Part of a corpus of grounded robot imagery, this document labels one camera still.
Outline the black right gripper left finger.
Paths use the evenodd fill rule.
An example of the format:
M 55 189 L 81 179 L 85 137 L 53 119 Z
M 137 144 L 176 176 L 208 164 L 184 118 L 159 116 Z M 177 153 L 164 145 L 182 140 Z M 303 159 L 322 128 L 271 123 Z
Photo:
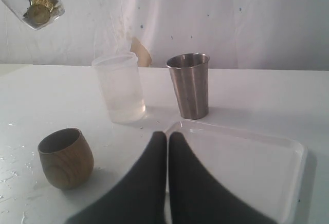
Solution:
M 129 172 L 66 223 L 165 223 L 166 179 L 167 138 L 154 132 Z

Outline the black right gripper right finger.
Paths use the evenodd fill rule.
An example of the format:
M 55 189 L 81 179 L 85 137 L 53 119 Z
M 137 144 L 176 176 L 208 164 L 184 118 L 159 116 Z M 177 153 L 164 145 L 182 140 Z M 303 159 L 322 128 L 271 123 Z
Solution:
M 202 165 L 182 133 L 169 138 L 172 223 L 274 223 L 238 199 Z

